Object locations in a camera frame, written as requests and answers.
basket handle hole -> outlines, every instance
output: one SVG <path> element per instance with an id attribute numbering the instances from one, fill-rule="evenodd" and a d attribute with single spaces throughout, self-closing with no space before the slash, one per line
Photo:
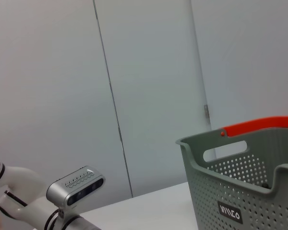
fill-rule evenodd
<path id="1" fill-rule="evenodd" d="M 210 161 L 213 161 L 215 159 L 219 159 L 222 157 L 228 157 L 231 155 L 245 152 L 247 150 L 247 148 L 248 148 L 248 145 L 243 140 L 243 141 L 231 143 L 228 145 L 223 145 L 223 146 L 220 146 L 220 147 L 217 147 L 214 149 L 206 150 L 203 154 L 203 158 L 204 158 L 205 162 L 210 162 Z"/>

door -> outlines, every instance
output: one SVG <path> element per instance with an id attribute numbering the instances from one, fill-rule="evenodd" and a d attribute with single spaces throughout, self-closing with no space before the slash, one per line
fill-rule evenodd
<path id="1" fill-rule="evenodd" d="M 192 0 L 192 10 L 212 129 L 288 115 L 288 0 Z"/>
<path id="2" fill-rule="evenodd" d="M 95 2 L 133 194 L 183 183 L 175 141 L 210 130 L 191 3 Z"/>
<path id="3" fill-rule="evenodd" d="M 0 0 L 0 160 L 48 185 L 96 167 L 106 183 L 83 211 L 131 198 L 91 0 Z"/>

basket logo text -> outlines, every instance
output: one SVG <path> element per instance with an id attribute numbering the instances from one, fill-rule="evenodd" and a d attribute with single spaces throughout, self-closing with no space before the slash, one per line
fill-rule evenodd
<path id="1" fill-rule="evenodd" d="M 241 216 L 241 211 L 240 209 L 224 204 L 220 201 L 217 202 L 218 208 L 219 208 L 219 213 L 227 218 L 230 218 L 240 224 L 243 224 L 242 222 L 242 216 Z"/>

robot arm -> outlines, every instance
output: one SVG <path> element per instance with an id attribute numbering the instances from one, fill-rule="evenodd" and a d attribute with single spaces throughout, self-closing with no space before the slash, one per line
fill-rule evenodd
<path id="1" fill-rule="evenodd" d="M 76 191 L 76 193 L 74 189 L 71 189 L 71 192 L 67 194 L 63 202 L 57 202 L 56 199 L 64 197 L 65 194 L 62 193 L 62 188 L 59 188 L 56 182 L 49 187 L 51 191 L 49 197 L 57 206 L 43 196 L 46 185 L 36 172 L 25 168 L 8 167 L 0 162 L 0 187 L 7 185 L 9 188 L 0 198 L 1 212 L 10 218 L 24 221 L 37 230 L 100 230 L 74 211 L 71 212 L 75 205 L 70 206 L 70 204 L 64 202 L 77 198 L 77 194 L 85 189 L 87 191 L 88 186 L 84 189 L 81 188 L 81 191 Z M 78 198 L 76 201 L 80 201 L 84 196 L 82 195 L 82 197 Z"/>

red basket handle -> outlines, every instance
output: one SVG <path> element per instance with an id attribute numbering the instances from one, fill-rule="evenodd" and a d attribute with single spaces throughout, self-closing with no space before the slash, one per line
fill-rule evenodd
<path id="1" fill-rule="evenodd" d="M 272 116 L 224 127 L 228 137 L 253 132 L 264 128 L 288 128 L 288 116 Z"/>

